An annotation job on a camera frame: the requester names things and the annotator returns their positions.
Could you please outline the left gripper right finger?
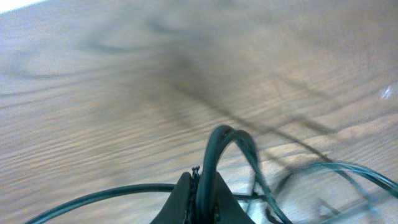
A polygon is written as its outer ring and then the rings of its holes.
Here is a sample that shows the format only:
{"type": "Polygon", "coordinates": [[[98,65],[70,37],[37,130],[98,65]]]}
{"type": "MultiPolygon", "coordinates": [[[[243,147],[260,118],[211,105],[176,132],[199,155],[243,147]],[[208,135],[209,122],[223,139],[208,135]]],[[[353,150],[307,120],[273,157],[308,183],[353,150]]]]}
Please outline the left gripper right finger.
{"type": "Polygon", "coordinates": [[[214,221],[216,224],[255,224],[243,211],[218,172],[216,173],[214,221]]]}

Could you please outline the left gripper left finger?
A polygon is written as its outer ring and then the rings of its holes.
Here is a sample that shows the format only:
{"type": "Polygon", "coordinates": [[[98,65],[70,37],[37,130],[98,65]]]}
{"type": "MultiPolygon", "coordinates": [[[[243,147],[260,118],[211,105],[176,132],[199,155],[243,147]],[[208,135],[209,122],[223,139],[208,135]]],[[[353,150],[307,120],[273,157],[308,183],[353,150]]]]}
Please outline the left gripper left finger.
{"type": "Polygon", "coordinates": [[[184,224],[190,200],[192,176],[184,172],[166,203],[150,224],[184,224]]]}

